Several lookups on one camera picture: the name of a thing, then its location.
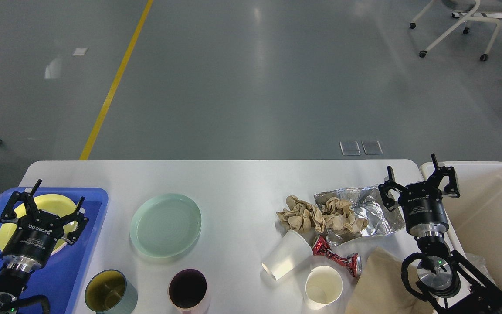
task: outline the plastic bin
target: plastic bin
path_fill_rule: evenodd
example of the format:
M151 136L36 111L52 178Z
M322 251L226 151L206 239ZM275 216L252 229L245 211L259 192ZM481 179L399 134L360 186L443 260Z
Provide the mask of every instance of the plastic bin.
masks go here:
M502 290L502 162L443 164L453 166L457 175L460 198L446 197L443 204L460 245L464 251L485 258L493 280ZM424 163L420 171L427 179L434 171L433 164Z

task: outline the plate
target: plate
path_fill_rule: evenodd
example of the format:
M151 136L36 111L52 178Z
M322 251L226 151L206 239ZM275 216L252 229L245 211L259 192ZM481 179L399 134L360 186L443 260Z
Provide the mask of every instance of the plate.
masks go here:
M201 232L201 212L189 197L165 194L146 201L131 220L131 241L141 253L169 258L187 250Z
M54 215L58 215L63 217L75 211L76 204L70 198L60 195L60 194L45 194L34 197L34 203L38 209L52 213ZM26 215L26 209L24 208L24 204L20 204L14 210L17 213L17 218L20 218ZM76 229L76 221L68 223L63 227L64 232L67 234L68 232L74 231ZM14 223L4 223L0 228L0 250L3 251L7 243L9 242L10 237L13 235L13 232L16 230L17 225ZM51 252L52 255L57 253L66 245L65 241L59 239L55 244L54 250Z

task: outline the paper cup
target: paper cup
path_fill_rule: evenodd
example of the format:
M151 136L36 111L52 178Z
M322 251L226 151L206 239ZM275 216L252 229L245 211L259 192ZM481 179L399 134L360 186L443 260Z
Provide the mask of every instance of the paper cup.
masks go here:
M309 243L299 233L288 230L279 245L263 260L267 273L279 280L301 262L313 255Z
M137 306L137 291L119 270L104 270L84 292L86 306L99 314L129 314Z
M303 300L309 308L318 310L338 300L342 288L342 278L334 268L315 267L307 277Z
M182 270L173 276L168 296L173 306L183 314L203 314L210 306L207 279L198 270Z

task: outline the crumpled foil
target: crumpled foil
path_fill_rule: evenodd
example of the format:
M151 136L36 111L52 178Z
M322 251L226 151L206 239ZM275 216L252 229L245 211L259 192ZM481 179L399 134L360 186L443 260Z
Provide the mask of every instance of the crumpled foil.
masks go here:
M315 193L314 197L319 208L331 197L347 199L352 203L350 209L357 218L366 218L369 221L367 228L359 234L349 232L340 236L328 229L327 241L331 246L340 245L357 237L389 235L406 225L399 211L389 212L384 207L377 185L366 188L341 188L334 191L325 191Z

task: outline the white paper cup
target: white paper cup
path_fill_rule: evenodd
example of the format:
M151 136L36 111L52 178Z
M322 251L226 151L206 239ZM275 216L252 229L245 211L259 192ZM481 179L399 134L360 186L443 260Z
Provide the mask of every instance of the white paper cup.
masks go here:
M182 314L204 314L210 306L207 279L198 270L182 270L170 281L170 302Z
M309 243L299 233L288 230L279 245L263 260L267 273L279 280L301 262L313 255Z
M315 267L307 276L303 300L311 310L318 310L338 300L342 288L342 278L334 268Z

